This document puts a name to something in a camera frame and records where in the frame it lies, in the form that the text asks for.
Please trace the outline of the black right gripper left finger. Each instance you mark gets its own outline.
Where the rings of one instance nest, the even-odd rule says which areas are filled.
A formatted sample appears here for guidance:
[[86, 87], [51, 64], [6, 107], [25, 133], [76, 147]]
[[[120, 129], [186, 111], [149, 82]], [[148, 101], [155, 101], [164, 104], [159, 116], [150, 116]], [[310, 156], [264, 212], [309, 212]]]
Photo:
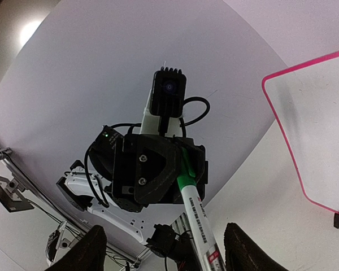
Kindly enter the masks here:
[[104, 271], [107, 237], [102, 226], [93, 226], [47, 271]]

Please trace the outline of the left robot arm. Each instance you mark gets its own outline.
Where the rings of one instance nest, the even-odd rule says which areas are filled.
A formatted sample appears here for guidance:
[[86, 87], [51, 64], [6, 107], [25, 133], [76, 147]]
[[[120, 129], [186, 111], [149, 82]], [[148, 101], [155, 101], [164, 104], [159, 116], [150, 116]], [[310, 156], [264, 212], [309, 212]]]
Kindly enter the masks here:
[[201, 198], [208, 183], [206, 149], [192, 138], [120, 134], [105, 126], [57, 186], [79, 211], [124, 230], [140, 243], [162, 222], [155, 206], [183, 203], [177, 179], [183, 154]]

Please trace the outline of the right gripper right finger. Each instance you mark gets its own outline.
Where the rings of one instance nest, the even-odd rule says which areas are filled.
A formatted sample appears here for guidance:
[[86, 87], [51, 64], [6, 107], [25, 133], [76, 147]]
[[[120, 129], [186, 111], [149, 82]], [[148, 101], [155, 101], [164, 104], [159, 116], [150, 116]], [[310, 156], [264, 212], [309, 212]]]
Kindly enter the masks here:
[[227, 223], [224, 232], [226, 270], [286, 270], [269, 257], [236, 223]]

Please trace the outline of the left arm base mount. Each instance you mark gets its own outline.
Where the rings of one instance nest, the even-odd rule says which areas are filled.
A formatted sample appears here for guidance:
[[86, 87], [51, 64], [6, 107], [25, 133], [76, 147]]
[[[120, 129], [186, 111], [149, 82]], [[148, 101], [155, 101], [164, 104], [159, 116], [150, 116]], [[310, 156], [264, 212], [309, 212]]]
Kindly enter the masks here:
[[165, 270], [168, 270], [168, 259], [176, 263], [177, 270], [201, 270], [193, 243], [189, 230], [177, 233], [170, 225], [155, 224], [145, 246], [156, 256], [164, 258]]

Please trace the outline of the pink-framed whiteboard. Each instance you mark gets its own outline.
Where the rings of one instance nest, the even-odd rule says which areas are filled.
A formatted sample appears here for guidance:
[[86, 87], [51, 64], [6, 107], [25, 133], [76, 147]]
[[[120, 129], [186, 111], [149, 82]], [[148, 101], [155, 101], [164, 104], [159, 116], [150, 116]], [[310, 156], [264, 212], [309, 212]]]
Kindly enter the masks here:
[[267, 75], [262, 90], [304, 196], [339, 213], [339, 51]]

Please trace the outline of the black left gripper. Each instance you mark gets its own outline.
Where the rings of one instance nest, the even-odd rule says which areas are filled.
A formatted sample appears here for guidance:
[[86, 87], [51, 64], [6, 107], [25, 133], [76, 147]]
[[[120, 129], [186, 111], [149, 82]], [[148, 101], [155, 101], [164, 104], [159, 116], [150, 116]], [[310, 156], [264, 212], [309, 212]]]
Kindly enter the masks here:
[[117, 206], [183, 203], [177, 178], [182, 152], [201, 199], [208, 184], [206, 148], [191, 138], [127, 134], [114, 148], [111, 197]]

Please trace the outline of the green whiteboard marker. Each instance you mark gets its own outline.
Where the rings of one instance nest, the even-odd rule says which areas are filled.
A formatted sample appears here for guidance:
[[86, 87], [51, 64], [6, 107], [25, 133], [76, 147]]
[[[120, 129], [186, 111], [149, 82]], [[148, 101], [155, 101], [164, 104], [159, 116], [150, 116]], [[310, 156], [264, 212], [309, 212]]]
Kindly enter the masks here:
[[177, 183], [184, 202], [195, 250], [203, 270], [225, 270], [224, 260], [199, 196], [195, 177], [189, 154], [185, 148], [182, 148], [181, 171], [177, 177]]

